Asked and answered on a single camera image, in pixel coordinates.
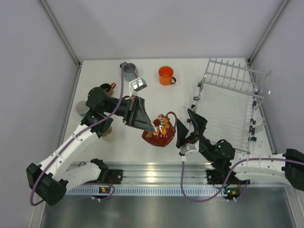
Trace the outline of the beige cup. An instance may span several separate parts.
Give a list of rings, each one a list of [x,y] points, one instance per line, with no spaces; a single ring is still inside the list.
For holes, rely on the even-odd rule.
[[[102,135],[102,137],[107,137],[112,133],[112,127],[110,126]]]

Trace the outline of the blue white mug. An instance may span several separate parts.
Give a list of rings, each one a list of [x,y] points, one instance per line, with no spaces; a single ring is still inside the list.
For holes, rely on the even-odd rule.
[[[86,105],[86,101],[79,101],[75,105],[75,111],[79,116],[84,117],[89,111],[89,107]]]

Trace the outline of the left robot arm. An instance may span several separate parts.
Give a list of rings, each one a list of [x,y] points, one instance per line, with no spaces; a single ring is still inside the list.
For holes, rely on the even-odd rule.
[[[129,99],[114,98],[104,89],[95,87],[88,93],[88,112],[71,136],[45,160],[31,163],[26,168],[31,206],[37,194],[49,206],[59,203],[66,192],[81,184],[96,181],[104,183],[108,179],[108,167],[100,159],[92,159],[86,165],[69,170],[75,159],[85,149],[102,137],[109,129],[112,115],[122,117],[126,126],[152,132],[154,126],[145,110],[145,99],[131,95]]]

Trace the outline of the metal dish rack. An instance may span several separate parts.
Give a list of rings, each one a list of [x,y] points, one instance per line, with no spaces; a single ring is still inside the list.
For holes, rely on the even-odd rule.
[[[224,139],[237,152],[271,155],[260,111],[269,95],[263,93],[263,85],[270,76],[270,71],[255,71],[246,61],[209,58],[194,97],[184,108],[208,121],[204,136],[212,144]]]

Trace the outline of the orange mug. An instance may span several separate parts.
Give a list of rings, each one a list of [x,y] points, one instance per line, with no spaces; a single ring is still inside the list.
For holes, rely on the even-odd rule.
[[[174,70],[170,66],[162,66],[158,70],[159,82],[163,86],[169,86],[176,83],[176,78],[173,76]]]

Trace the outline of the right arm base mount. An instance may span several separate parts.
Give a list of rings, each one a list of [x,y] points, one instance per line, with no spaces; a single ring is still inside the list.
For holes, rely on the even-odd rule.
[[[226,179],[226,174],[222,174],[217,170],[207,170],[206,171],[207,174],[207,182],[210,185],[222,185],[224,183],[224,180]],[[244,186],[245,184],[250,184],[250,181],[248,180],[240,180],[236,177],[236,173],[233,171],[231,173],[231,175],[229,176],[225,187],[227,188],[229,185],[237,185],[238,190],[242,189],[242,186]]]

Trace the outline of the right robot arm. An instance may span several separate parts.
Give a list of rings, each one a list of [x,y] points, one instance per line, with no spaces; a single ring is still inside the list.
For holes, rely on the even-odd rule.
[[[224,183],[240,181],[266,181],[289,184],[297,190],[304,189],[304,155],[296,149],[286,149],[282,154],[254,156],[237,154],[227,141],[212,144],[204,136],[207,120],[191,109],[187,110],[193,131],[176,120],[176,147],[182,161],[191,153],[199,153],[221,174]]]

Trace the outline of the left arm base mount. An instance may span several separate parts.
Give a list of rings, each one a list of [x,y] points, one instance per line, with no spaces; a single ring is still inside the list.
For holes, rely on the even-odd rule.
[[[101,170],[98,178],[91,181],[92,183],[105,183],[111,185],[121,184],[123,179],[123,170],[109,169],[108,165],[106,165],[103,160],[99,159],[92,159],[90,162],[96,164]]]

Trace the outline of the grey ceramic mug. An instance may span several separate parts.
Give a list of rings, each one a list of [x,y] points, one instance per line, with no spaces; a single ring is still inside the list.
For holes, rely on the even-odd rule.
[[[138,69],[133,63],[121,63],[120,64],[121,75],[123,75],[124,79],[127,82],[131,82],[138,77]]]

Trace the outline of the red floral mug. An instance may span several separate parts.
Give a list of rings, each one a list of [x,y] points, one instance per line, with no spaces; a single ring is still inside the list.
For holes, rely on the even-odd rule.
[[[160,114],[153,121],[154,131],[143,131],[142,139],[156,147],[166,147],[176,134],[177,116],[170,111],[166,115]]]

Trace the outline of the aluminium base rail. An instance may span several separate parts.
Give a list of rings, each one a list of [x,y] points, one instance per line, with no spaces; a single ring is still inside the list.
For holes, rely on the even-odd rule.
[[[123,185],[178,186],[181,181],[182,164],[178,163],[121,163],[107,162],[109,169],[123,170]],[[207,185],[207,171],[214,168],[209,163],[186,163],[183,184]]]

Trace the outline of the small dark red cup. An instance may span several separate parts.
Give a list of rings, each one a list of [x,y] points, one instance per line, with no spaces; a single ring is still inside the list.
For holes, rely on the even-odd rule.
[[[104,89],[109,95],[113,95],[116,83],[104,83],[100,85],[100,88]]]

